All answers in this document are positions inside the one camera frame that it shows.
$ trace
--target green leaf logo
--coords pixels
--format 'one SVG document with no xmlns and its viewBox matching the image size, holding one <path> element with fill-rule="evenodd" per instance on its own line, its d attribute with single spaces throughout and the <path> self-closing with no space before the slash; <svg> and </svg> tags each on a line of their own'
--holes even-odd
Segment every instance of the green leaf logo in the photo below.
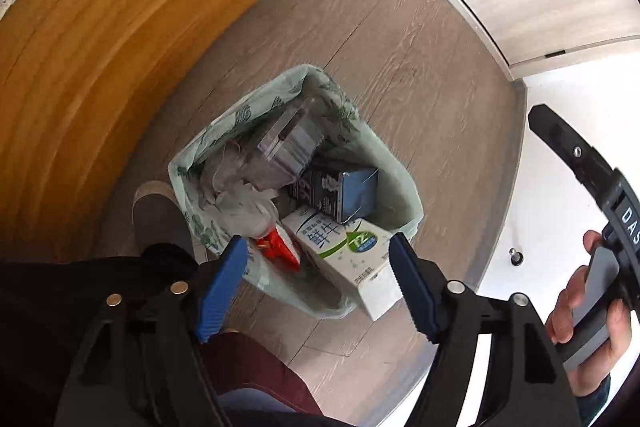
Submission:
<svg viewBox="0 0 640 427">
<path fill-rule="evenodd" d="M 378 242 L 378 237 L 373 232 L 347 232 L 347 246 L 349 250 L 357 253 L 371 250 Z"/>
</svg>

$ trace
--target foot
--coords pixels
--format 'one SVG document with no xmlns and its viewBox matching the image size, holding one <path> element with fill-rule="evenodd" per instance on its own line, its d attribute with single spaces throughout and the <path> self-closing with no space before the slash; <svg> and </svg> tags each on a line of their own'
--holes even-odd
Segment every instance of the foot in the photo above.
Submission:
<svg viewBox="0 0 640 427">
<path fill-rule="evenodd" d="M 131 211 L 138 251 L 158 243 L 182 248 L 195 259 L 191 232 L 169 184 L 150 181 L 136 190 Z"/>
</svg>

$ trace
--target blue gripper pad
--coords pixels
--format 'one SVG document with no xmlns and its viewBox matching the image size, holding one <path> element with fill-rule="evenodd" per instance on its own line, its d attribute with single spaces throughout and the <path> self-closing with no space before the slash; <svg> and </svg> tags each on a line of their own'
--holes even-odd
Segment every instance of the blue gripper pad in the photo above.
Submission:
<svg viewBox="0 0 640 427">
<path fill-rule="evenodd" d="M 401 232 L 389 240 L 389 263 L 394 271 L 415 329 L 437 344 L 443 329 L 438 308 L 447 280 L 435 263 L 419 259 Z"/>
<path fill-rule="evenodd" d="M 246 241 L 235 235 L 215 263 L 216 273 L 200 298 L 198 325 L 194 333 L 201 344 L 222 329 L 226 312 L 236 294 L 249 257 Z"/>
</svg>

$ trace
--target orange wood panel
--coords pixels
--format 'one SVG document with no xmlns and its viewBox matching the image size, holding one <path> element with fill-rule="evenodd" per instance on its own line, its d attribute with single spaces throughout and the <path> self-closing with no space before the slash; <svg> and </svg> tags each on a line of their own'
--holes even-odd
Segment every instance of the orange wood panel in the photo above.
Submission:
<svg viewBox="0 0 640 427">
<path fill-rule="evenodd" d="M 92 229 L 146 126 L 256 1 L 16 1 L 0 20 L 5 258 L 90 255 L 78 238 Z"/>
</svg>

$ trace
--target barcode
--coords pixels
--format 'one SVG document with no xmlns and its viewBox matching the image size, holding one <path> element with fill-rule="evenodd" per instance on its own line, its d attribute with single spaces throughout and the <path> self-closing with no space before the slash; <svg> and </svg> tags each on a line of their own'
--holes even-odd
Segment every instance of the barcode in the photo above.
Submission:
<svg viewBox="0 0 640 427">
<path fill-rule="evenodd" d="M 366 270 L 364 270 L 364 272 L 362 272 L 360 275 L 358 275 L 358 277 L 355 280 L 356 284 L 360 284 L 362 281 L 364 281 L 369 274 L 373 272 L 373 268 L 372 267 L 368 267 Z"/>
</svg>

